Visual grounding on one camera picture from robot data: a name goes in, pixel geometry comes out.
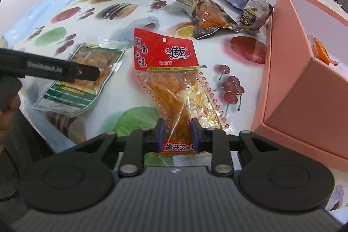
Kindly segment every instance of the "pink box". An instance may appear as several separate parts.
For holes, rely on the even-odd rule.
[[[317,0],[277,0],[268,33],[252,131],[348,172],[348,76],[314,58],[307,39],[316,36],[342,69],[348,21]]]

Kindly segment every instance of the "printed lemon slice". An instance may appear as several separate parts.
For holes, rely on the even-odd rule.
[[[194,27],[193,26],[184,26],[176,30],[176,34],[182,37],[193,37]]]

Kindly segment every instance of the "person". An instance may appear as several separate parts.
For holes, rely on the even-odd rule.
[[[13,112],[20,107],[20,97],[19,95],[15,95],[9,101],[9,108],[0,112],[0,153],[5,148],[5,140],[6,136],[10,131],[11,119],[13,116]]]

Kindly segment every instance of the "red snack package header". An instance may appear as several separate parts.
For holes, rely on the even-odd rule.
[[[134,30],[134,64],[138,71],[195,70],[199,67],[191,40],[168,37],[139,28]]]

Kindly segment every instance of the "light blue cloth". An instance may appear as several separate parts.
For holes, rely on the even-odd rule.
[[[43,26],[73,1],[75,0],[44,0],[32,7],[25,17],[4,34],[8,47],[12,48],[15,43],[27,37],[36,28]]]

